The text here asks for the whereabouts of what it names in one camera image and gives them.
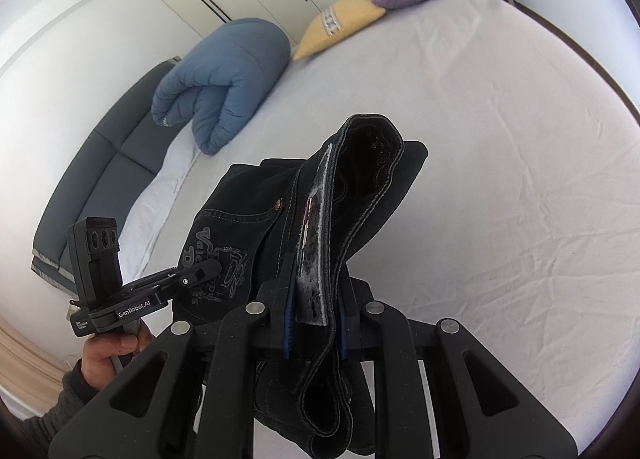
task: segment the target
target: gray sofa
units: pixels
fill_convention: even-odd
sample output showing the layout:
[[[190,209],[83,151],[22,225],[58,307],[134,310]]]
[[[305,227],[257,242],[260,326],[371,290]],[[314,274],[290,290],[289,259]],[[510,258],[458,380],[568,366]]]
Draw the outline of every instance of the gray sofa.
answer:
[[[121,230],[133,203],[161,169],[166,150],[183,125],[156,125],[151,100],[179,59],[151,69],[111,107],[58,183],[36,230],[31,263],[31,269],[51,285],[77,293],[67,228],[96,216],[114,217]]]

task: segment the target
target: blue comforter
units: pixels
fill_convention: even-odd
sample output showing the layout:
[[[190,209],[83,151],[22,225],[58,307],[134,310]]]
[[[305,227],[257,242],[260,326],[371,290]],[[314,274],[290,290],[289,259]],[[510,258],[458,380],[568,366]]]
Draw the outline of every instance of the blue comforter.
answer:
[[[287,36],[259,18],[220,26],[160,82],[151,114],[157,124],[189,121],[207,155],[225,146],[251,119],[289,63]]]

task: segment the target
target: mattress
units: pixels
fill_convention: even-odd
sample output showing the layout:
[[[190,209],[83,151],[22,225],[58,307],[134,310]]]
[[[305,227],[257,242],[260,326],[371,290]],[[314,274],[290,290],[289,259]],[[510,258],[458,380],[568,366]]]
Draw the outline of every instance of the mattress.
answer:
[[[367,113],[430,156],[351,274],[407,317],[459,320],[584,449],[640,365],[640,130],[581,58],[500,0],[390,12],[292,64],[233,142],[195,159],[145,272],[177,263],[231,164],[307,158]],[[256,436],[258,458],[304,457]]]

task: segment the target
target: gray sleeve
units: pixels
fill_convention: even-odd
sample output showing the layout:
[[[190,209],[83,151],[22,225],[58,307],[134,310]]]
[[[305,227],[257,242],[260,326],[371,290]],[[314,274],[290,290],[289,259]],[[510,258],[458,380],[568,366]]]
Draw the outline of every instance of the gray sleeve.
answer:
[[[42,417],[31,417],[18,422],[22,431],[44,453],[49,450],[49,444],[53,437],[84,407],[84,402],[73,388],[73,375],[76,372],[74,370],[62,378],[63,390],[58,396],[58,403],[55,407]]]

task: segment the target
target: black jeans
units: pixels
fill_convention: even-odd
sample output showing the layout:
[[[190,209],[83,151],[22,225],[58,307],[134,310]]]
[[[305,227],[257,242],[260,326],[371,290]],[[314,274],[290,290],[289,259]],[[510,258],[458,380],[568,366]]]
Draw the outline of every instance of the black jeans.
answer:
[[[180,267],[216,258],[223,272],[174,299],[174,319],[198,325],[252,301],[295,259],[287,315],[304,353],[260,363],[255,416],[311,457],[374,450],[374,414],[359,363],[335,341],[338,272],[384,225],[427,156],[384,116],[352,116],[307,160],[233,165],[193,221]]]

